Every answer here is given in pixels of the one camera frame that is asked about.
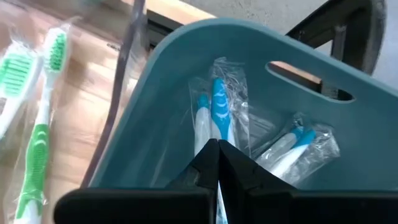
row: plastic packaging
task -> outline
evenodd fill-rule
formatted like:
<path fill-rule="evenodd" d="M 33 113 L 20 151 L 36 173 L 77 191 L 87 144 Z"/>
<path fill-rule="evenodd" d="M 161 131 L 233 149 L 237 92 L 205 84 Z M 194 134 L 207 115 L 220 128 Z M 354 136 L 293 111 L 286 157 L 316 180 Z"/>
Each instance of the plastic packaging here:
<path fill-rule="evenodd" d="M 37 52 L 34 51 L 35 43 L 37 42 L 36 31 L 33 26 L 32 18 L 23 9 L 13 10 L 16 7 L 0 1 L 0 55 L 4 58 L 4 54 L 7 52 L 12 53 L 11 48 L 18 52 L 17 48 L 22 48 L 21 52 L 30 52 L 32 56 L 36 55 Z M 34 85 L 36 80 L 30 80 L 31 85 Z M 21 138 L 15 136 L 16 133 L 21 133 L 20 127 L 24 123 L 24 111 L 26 109 L 26 104 L 29 101 L 30 96 L 32 96 L 32 90 L 29 90 L 25 95 L 22 102 L 18 103 L 16 99 L 8 101 L 7 96 L 1 94 L 0 97 L 0 114 L 2 120 L 0 123 L 0 129 L 2 134 L 0 134 L 0 156 L 6 156 L 12 154 L 13 151 L 19 147 Z M 13 104 L 18 104 L 19 107 L 14 107 L 17 111 L 12 112 L 10 106 Z"/>
<path fill-rule="evenodd" d="M 297 186 L 303 179 L 340 156 L 333 129 L 312 124 L 308 117 L 297 113 L 290 131 L 277 135 L 270 147 L 256 162 L 283 181 Z"/>
<path fill-rule="evenodd" d="M 193 128 L 195 130 L 195 156 L 211 137 L 210 87 L 206 80 L 193 78 L 189 83 Z"/>
<path fill-rule="evenodd" d="M 50 133 L 53 132 L 52 115 L 64 110 L 58 102 L 71 56 L 72 21 L 74 19 L 49 29 L 46 45 L 40 48 L 39 54 L 44 61 L 40 66 L 43 75 L 39 83 L 42 85 L 36 86 L 32 94 L 34 97 L 29 102 L 22 133 L 24 142 L 3 201 L 6 223 L 40 223 L 42 219 L 43 205 L 47 203 L 44 194 L 46 171 L 51 166 L 49 160 L 52 150 L 56 150 L 52 147 L 56 135 Z M 53 61 L 55 54 L 61 63 Z"/>
<path fill-rule="evenodd" d="M 315 139 L 281 179 L 293 186 L 306 179 L 322 166 L 340 157 L 340 149 L 333 129 L 324 124 L 313 125 Z"/>
<path fill-rule="evenodd" d="M 81 183 L 82 187 L 89 185 L 147 62 L 150 49 L 145 5 L 145 0 L 134 1 L 129 26 L 119 53 L 109 113 L 91 163 Z"/>
<path fill-rule="evenodd" d="M 218 58 L 214 61 L 211 68 L 213 99 L 220 100 L 218 103 L 227 102 L 228 110 L 231 115 L 231 129 L 234 139 L 234 146 L 250 156 L 249 147 L 249 108 L 248 108 L 248 86 L 246 84 L 246 75 L 244 73 L 244 64 L 239 62 L 230 62 L 225 57 Z M 226 93 L 226 101 L 218 97 L 221 92 Z M 213 121 L 214 115 L 218 111 L 214 111 L 211 107 Z"/>
<path fill-rule="evenodd" d="M 210 68 L 209 79 L 193 78 L 188 84 L 195 155 L 210 138 L 227 140 L 249 155 L 248 91 L 243 64 L 218 58 Z M 217 223 L 227 223 L 220 184 L 217 206 Z"/>
<path fill-rule="evenodd" d="M 15 128 L 19 120 L 22 119 L 22 112 L 32 96 L 42 63 L 38 53 L 29 44 L 25 44 L 22 37 L 16 39 L 16 35 L 18 34 L 11 37 L 12 44 L 5 50 L 5 54 L 0 61 L 2 66 L 2 74 L 0 75 L 0 98 L 2 99 L 0 111 L 1 152 L 7 148 L 8 140 L 16 131 Z M 22 72 L 24 67 L 30 67 L 30 69 Z M 23 73 L 23 76 L 16 75 L 16 72 Z"/>

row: green bristles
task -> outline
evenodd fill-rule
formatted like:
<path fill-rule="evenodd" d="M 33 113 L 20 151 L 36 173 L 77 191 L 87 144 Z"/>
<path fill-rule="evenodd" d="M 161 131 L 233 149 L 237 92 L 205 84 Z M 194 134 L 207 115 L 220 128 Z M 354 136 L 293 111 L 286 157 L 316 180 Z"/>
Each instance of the green bristles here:
<path fill-rule="evenodd" d="M 45 69 L 48 72 L 61 72 L 65 63 L 67 49 L 66 34 L 58 34 L 55 38 L 51 50 L 45 59 Z"/>
<path fill-rule="evenodd" d="M 19 96 L 32 69 L 33 58 L 17 53 L 7 54 L 0 64 L 0 89 L 6 96 Z"/>

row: wooden table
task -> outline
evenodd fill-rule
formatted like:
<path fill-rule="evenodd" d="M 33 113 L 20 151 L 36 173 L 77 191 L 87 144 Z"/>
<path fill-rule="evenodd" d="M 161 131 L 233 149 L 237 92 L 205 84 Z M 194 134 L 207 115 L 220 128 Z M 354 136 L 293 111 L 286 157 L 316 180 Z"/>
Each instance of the wooden table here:
<path fill-rule="evenodd" d="M 66 2 L 71 2 L 34 0 L 26 11 L 7 3 L 0 3 L 0 9 L 3 10 L 0 21 L 8 19 L 19 26 L 27 25 L 23 26 L 27 36 L 38 44 L 42 41 L 46 30 L 58 24 L 59 19 L 66 16 L 57 11 L 59 8 L 56 3 L 60 1 L 62 7 L 68 7 L 65 5 Z M 122 3 L 131 5 L 133 0 L 122 0 Z M 147 0 L 147 8 L 181 24 L 214 17 L 178 0 Z M 102 11 L 102 13 L 94 16 L 120 16 L 112 11 Z M 44 209 L 43 223 L 52 223 L 53 208 L 57 200 L 65 193 L 79 188 L 91 161 L 108 114 L 118 58 L 118 51 L 109 45 L 120 41 L 120 32 L 126 24 L 127 21 L 120 17 L 119 22 L 115 22 L 112 26 L 105 24 L 105 31 L 99 30 L 95 24 L 88 23 L 82 25 L 84 29 L 76 28 L 72 32 L 71 60 L 62 82 L 55 90 L 53 107 L 56 110 L 52 114 L 50 127 L 50 161 L 45 188 L 47 205 Z M 0 25 L 0 34 L 3 36 L 0 39 L 0 49 L 9 43 L 5 37 L 6 30 L 4 25 Z M 13 189 L 8 193 L 4 203 L 11 213 L 15 210 L 23 178 L 24 150 L 27 144 L 26 140 L 23 141 L 26 137 L 21 137 L 23 130 L 23 127 L 19 127 L 15 138 L 7 142 L 6 146 L 0 145 L 6 148 L 0 158 L 0 175 L 3 179 L 0 184 L 0 198 L 5 196 L 7 189 Z M 23 153 L 17 161 L 20 149 L 23 149 Z M 14 168 L 15 178 L 9 185 Z M 3 203 L 0 204 L 1 211 L 4 210 L 2 206 Z"/>

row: white toothbrush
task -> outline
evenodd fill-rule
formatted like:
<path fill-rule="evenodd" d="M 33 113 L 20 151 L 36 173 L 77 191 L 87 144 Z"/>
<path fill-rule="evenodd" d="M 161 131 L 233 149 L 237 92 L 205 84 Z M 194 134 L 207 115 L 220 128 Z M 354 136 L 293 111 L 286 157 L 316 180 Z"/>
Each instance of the white toothbrush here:
<path fill-rule="evenodd" d="M 264 169 L 269 169 L 286 152 L 288 152 L 303 134 L 303 126 L 291 130 L 282 136 L 266 152 L 256 159 L 256 162 Z"/>
<path fill-rule="evenodd" d="M 315 131 L 310 130 L 305 133 L 295 146 L 275 164 L 269 172 L 274 176 L 281 178 L 289 168 L 294 165 L 297 159 L 305 152 L 311 142 L 315 139 Z"/>
<path fill-rule="evenodd" d="M 210 139 L 210 106 L 206 94 L 198 99 L 198 111 L 195 118 L 195 155 L 197 155 Z"/>
<path fill-rule="evenodd" d="M 42 57 L 36 52 L 13 42 L 0 61 L 0 97 L 6 99 L 0 115 L 0 140 L 32 89 L 42 69 Z"/>

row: blue toothbrush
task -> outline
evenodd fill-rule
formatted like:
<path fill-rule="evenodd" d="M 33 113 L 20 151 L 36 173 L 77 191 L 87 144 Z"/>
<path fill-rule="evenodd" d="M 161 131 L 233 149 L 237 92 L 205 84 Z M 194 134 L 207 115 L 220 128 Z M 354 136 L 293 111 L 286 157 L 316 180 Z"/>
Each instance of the blue toothbrush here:
<path fill-rule="evenodd" d="M 224 81 L 216 78 L 213 82 L 213 95 L 211 99 L 211 137 L 227 140 L 235 146 L 232 119 L 228 106 L 228 96 Z M 228 223 L 220 183 L 218 183 L 217 216 L 220 217 L 217 219 L 217 223 Z"/>

